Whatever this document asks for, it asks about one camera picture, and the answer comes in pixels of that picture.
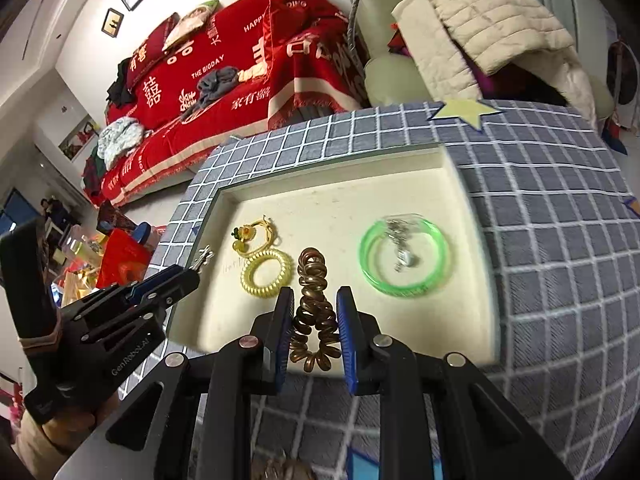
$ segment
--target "yellow star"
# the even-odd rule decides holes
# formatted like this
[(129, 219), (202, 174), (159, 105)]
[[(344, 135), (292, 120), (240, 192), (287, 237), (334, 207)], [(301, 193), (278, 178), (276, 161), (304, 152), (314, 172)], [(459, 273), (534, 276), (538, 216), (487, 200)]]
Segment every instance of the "yellow star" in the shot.
[(431, 119), (460, 118), (479, 132), (482, 130), (481, 116), (499, 113), (501, 110), (483, 105), (473, 99), (450, 99), (444, 101), (444, 106)]

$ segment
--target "brown spiral hair tie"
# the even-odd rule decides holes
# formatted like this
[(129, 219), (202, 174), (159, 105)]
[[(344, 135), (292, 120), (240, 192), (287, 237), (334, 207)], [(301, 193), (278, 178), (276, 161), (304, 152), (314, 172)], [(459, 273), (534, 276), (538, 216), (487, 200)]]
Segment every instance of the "brown spiral hair tie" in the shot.
[[(326, 266), (324, 256), (313, 247), (306, 248), (298, 259), (298, 282), (302, 285), (302, 298), (293, 319), (294, 333), (291, 337), (291, 354), (289, 359), (297, 363), (305, 361), (305, 372), (311, 373), (316, 362), (321, 370), (331, 369), (329, 357), (338, 359), (342, 355), (339, 348), (330, 346), (339, 343), (338, 322), (335, 319), (334, 308), (324, 296), (326, 289)], [(312, 327), (318, 330), (320, 348), (311, 352), (308, 348), (308, 336)]]

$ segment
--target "blue plaid tablecloth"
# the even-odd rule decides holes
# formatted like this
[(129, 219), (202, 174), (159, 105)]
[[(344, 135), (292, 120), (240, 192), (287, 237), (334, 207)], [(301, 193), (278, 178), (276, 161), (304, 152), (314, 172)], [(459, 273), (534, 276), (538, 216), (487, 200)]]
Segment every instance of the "blue plaid tablecloth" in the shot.
[[(502, 112), (482, 118), (482, 132), (458, 118), (432, 120), (442, 104), (420, 103), (336, 114), (218, 147), (176, 208), (148, 274), (186, 263), (221, 186), (442, 142), (466, 182), (494, 268), (502, 354), (485, 371), (571, 473), (591, 479), (638, 408), (640, 221), (623, 205), (630, 192), (608, 148), (574, 110), (486, 104)], [(174, 351), (198, 355), (166, 341), (120, 395)], [(289, 374), (278, 397), (254, 399), (252, 417), (255, 453), (284, 450), (321, 480), (346, 477), (348, 446), (378, 458), (378, 398), (352, 398), (342, 381)]]

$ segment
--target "white tray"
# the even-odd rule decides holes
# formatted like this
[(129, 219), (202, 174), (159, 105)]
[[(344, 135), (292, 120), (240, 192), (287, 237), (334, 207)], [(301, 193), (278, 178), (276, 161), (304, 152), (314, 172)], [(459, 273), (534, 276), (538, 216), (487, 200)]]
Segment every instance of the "white tray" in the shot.
[[(384, 216), (407, 213), (434, 222), (449, 245), (446, 279), (412, 299), (378, 292), (366, 282), (358, 264), (358, 246), (367, 228)], [(232, 249), (233, 228), (263, 215), (276, 225), (277, 248), (294, 262), (309, 246), (324, 254), (329, 283), (325, 295), (334, 307), (338, 288), (349, 285), (358, 309), (373, 314), (383, 333), (415, 352), (443, 356), (459, 351), (476, 365), (497, 361), (497, 301), (484, 238), (458, 170), (438, 144), (307, 164), (219, 189), (190, 260), (207, 244), (216, 255), (204, 267), (200, 288), (173, 309), (170, 339), (215, 352), (248, 333), (258, 314), (273, 309), (275, 298), (254, 298), (242, 290), (244, 259)], [(257, 247), (262, 239), (264, 232), (258, 227), (251, 246)], [(410, 243), (418, 254), (430, 250), (425, 235), (415, 235)], [(393, 262), (392, 245), (383, 249)], [(426, 265), (405, 270), (401, 277), (417, 281)], [(289, 286), (298, 298), (301, 287), (295, 267)], [(256, 280), (267, 283), (276, 273), (277, 263), (267, 262), (258, 269)], [(310, 336), (311, 349), (317, 348), (315, 333)], [(329, 374), (342, 375), (342, 360), (332, 362)], [(302, 364), (289, 362), (289, 370), (302, 370)], [(315, 372), (324, 373), (318, 367)]]

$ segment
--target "gray cord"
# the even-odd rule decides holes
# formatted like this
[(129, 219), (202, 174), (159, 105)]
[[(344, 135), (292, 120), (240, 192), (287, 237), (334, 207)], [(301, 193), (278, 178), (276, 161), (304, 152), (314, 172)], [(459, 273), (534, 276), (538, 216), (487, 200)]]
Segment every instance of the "gray cord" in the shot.
[(356, 49), (356, 12), (358, 12), (358, 6), (360, 0), (353, 0), (351, 4), (351, 12), (349, 13), (349, 27), (347, 28), (347, 41), (349, 43), (349, 52), (351, 53), (351, 59), (355, 63), (356, 67), (362, 73), (364, 68), (358, 57), (358, 51)]

